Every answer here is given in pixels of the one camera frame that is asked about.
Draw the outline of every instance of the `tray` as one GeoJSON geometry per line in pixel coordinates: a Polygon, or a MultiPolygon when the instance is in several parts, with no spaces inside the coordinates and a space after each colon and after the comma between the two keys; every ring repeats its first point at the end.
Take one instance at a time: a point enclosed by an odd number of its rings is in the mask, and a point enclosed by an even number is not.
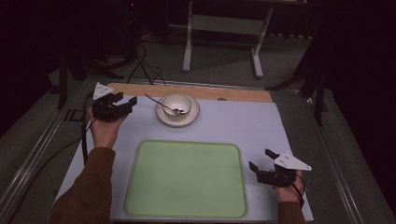
{"type": "Polygon", "coordinates": [[[141,142],[125,209],[143,217],[242,217],[247,200],[238,146],[141,142]]]}

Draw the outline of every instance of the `sleeve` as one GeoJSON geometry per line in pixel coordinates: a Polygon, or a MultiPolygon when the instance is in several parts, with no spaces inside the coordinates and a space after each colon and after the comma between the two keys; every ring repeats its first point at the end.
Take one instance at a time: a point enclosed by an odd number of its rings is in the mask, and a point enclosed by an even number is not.
{"type": "Polygon", "coordinates": [[[278,224],[305,223],[305,218],[299,203],[279,203],[277,207],[278,224]]]}
{"type": "Polygon", "coordinates": [[[115,151],[94,148],[73,186],[53,205],[49,223],[108,223],[115,151]]]}

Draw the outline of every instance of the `bowl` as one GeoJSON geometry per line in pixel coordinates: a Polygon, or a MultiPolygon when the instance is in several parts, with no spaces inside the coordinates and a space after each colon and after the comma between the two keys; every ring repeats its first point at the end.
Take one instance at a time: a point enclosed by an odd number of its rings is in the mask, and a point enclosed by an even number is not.
{"type": "Polygon", "coordinates": [[[184,95],[182,93],[174,93],[174,94],[170,94],[170,95],[166,96],[163,99],[163,104],[168,106],[169,108],[171,108],[171,109],[169,109],[166,106],[163,106],[163,111],[167,115],[170,115],[170,116],[185,116],[191,110],[191,101],[190,101],[189,97],[187,97],[186,95],[184,95]],[[174,112],[172,109],[183,110],[184,114],[180,115],[180,114],[174,112]]]}

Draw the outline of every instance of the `white table surface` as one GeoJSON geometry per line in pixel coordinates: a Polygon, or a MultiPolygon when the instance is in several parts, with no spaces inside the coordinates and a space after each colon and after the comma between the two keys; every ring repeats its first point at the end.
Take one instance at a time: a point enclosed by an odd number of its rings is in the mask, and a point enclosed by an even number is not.
{"type": "MultiPolygon", "coordinates": [[[[125,103],[130,96],[120,102],[125,103]]],[[[173,128],[162,123],[155,114],[155,103],[139,96],[134,111],[125,120],[119,132],[114,150],[117,152],[113,165],[113,202],[110,219],[163,220],[163,221],[218,221],[258,222],[277,220],[277,202],[271,186],[258,183],[256,175],[249,169],[252,161],[261,170],[274,168],[274,161],[264,153],[266,148],[275,153],[288,152],[290,145],[279,113],[274,103],[249,103],[198,100],[201,111],[195,122],[173,128]],[[234,143],[241,150],[247,194],[247,214],[238,219],[185,218],[185,217],[133,217],[126,213],[124,205],[130,183],[134,154],[138,144],[146,139],[178,141],[202,141],[234,143]]],[[[87,133],[88,148],[93,147],[91,133],[87,133]]],[[[58,197],[69,189],[83,169],[81,146],[72,160],[58,197]]],[[[304,196],[304,217],[313,220],[309,202],[304,196]]]]}

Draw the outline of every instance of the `white triangular marker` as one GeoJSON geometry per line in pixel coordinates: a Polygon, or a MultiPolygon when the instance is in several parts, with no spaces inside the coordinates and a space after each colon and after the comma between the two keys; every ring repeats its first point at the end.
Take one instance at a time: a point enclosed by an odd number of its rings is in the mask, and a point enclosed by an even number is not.
{"type": "Polygon", "coordinates": [[[99,98],[102,98],[109,93],[113,92],[114,89],[112,87],[108,87],[105,85],[100,84],[99,82],[96,83],[95,91],[93,92],[93,100],[97,100],[99,98]]]}
{"type": "Polygon", "coordinates": [[[283,168],[291,169],[291,170],[305,170],[305,171],[312,170],[311,166],[303,163],[299,159],[293,157],[292,155],[286,152],[283,155],[280,155],[278,158],[276,158],[276,160],[274,160],[274,163],[283,168]]]}

